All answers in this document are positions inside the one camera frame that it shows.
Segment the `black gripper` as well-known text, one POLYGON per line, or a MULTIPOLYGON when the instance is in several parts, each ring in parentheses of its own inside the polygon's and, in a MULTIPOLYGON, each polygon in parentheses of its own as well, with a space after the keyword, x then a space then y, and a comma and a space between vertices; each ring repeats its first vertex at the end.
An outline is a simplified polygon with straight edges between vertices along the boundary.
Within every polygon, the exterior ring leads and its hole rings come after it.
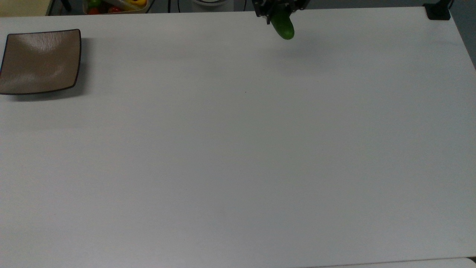
POLYGON ((263 17, 266 24, 271 24, 272 10, 277 7, 290 9, 291 13, 305 10, 310 0, 253 0, 252 6, 257 17, 263 17))

